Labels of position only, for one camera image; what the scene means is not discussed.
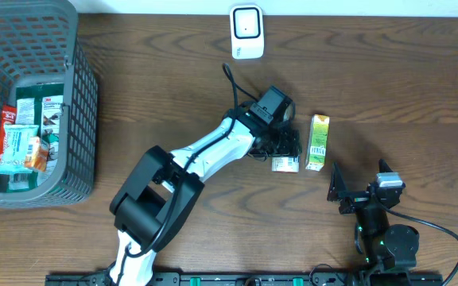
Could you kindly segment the white jar green lid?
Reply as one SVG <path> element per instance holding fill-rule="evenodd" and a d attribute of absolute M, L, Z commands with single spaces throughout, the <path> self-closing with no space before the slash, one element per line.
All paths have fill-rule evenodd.
<path fill-rule="evenodd" d="M 272 158 L 273 172 L 299 172 L 299 157 L 273 157 Z"/>

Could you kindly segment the green yellow juice carton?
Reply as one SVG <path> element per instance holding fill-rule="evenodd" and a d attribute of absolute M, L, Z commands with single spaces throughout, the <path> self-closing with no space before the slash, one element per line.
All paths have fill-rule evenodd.
<path fill-rule="evenodd" d="M 312 116 L 305 168 L 319 172 L 324 167 L 330 117 L 321 114 Z"/>

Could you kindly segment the small orange box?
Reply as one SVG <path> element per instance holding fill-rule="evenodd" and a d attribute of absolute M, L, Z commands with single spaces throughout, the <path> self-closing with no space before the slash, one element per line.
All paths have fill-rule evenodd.
<path fill-rule="evenodd" d="M 44 172 L 46 170 L 48 156 L 49 143 L 40 137 L 31 137 L 25 155 L 24 167 L 35 172 Z"/>

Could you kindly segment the mint green wipes pack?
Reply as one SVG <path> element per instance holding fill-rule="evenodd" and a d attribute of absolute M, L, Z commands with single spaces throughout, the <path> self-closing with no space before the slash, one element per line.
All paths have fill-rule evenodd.
<path fill-rule="evenodd" d="M 38 125 L 4 125 L 5 136 L 2 155 L 0 156 L 0 175 L 10 176 L 32 172 L 32 170 L 24 167 L 24 160 L 29 139 L 37 135 L 38 129 Z"/>

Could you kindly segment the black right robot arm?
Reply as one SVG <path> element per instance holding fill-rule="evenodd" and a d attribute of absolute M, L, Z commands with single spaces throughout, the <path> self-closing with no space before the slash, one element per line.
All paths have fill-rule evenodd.
<path fill-rule="evenodd" d="M 412 226 L 391 225 L 387 217 L 400 203 L 405 183 L 381 159 L 379 173 L 364 191 L 351 191 L 337 164 L 332 166 L 327 200 L 338 202 L 342 215 L 356 216 L 355 244 L 367 265 L 347 275 L 346 285 L 403 286 L 413 283 L 419 233 Z"/>

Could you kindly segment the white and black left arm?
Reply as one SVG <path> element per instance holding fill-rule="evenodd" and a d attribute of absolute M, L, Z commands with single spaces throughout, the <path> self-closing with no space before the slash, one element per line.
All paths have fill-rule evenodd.
<path fill-rule="evenodd" d="M 300 134 L 284 111 L 229 110 L 198 141 L 171 152 L 156 145 L 144 153 L 109 206 L 119 247 L 109 277 L 114 285 L 147 285 L 157 253 L 177 235 L 204 183 L 246 156 L 297 157 Z"/>

